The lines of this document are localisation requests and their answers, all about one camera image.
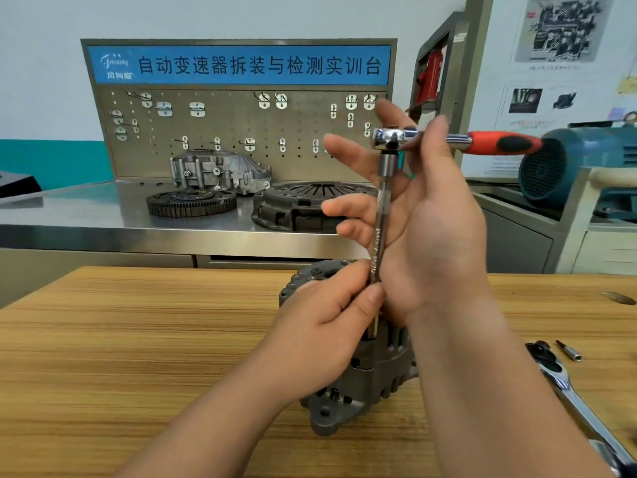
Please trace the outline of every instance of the blue electric motor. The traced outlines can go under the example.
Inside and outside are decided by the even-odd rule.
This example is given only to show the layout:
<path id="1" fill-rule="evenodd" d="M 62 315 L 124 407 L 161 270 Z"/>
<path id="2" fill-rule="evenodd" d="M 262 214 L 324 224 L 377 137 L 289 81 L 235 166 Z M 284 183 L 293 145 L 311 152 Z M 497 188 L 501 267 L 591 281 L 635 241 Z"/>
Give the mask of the blue electric motor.
<path id="1" fill-rule="evenodd" d="M 637 127 L 579 127 L 556 129 L 542 138 L 544 147 L 524 157 L 519 184 L 537 208 L 564 209 L 581 167 L 637 168 Z M 602 191 L 598 216 L 637 219 L 637 189 Z"/>

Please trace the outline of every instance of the teal wall stripe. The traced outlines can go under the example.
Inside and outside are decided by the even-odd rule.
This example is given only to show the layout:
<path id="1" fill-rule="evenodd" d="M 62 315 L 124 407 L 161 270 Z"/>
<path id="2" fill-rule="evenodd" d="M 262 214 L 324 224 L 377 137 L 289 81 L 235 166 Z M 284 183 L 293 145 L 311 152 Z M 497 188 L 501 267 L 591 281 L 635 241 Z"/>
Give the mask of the teal wall stripe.
<path id="1" fill-rule="evenodd" d="M 102 141 L 0 139 L 0 170 L 35 176 L 44 190 L 113 179 Z"/>

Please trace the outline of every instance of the metal workbench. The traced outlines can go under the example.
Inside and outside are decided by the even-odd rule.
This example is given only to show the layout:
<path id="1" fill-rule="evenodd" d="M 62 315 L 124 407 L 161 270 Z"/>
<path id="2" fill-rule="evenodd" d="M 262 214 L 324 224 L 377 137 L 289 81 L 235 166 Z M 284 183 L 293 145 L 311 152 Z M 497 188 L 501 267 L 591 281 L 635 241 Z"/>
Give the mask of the metal workbench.
<path id="1" fill-rule="evenodd" d="M 276 232 L 251 220 L 252 198 L 214 216 L 150 216 L 146 197 L 166 180 L 131 179 L 0 202 L 0 307 L 86 265 L 301 268 L 367 256 L 335 234 Z"/>

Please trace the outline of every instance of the wooden tabletop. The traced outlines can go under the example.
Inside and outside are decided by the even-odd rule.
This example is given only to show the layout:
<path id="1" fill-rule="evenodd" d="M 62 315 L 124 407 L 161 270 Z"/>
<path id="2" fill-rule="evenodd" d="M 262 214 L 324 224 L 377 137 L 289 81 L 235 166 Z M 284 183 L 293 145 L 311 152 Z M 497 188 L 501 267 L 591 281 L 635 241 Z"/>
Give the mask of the wooden tabletop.
<path id="1" fill-rule="evenodd" d="M 110 475 L 259 342 L 291 273 L 82 268 L 0 310 L 0 476 Z M 524 340 L 581 352 L 573 385 L 637 456 L 637 306 L 601 293 L 637 279 L 490 278 Z M 330 438 L 292 405 L 246 476 L 438 476 L 418 383 Z"/>

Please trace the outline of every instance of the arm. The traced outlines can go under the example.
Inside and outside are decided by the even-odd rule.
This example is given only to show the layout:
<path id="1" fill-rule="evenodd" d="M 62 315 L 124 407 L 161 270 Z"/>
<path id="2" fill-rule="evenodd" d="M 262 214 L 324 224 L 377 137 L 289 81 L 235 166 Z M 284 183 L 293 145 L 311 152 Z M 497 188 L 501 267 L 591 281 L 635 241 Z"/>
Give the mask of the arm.
<path id="1" fill-rule="evenodd" d="M 448 477 L 612 477 L 489 292 L 407 317 Z"/>
<path id="2" fill-rule="evenodd" d="M 349 364 L 385 299 L 379 283 L 365 287 L 369 271 L 369 261 L 359 261 L 298 289 L 246 361 L 183 411 L 114 478 L 242 476 L 279 413 L 336 380 Z"/>

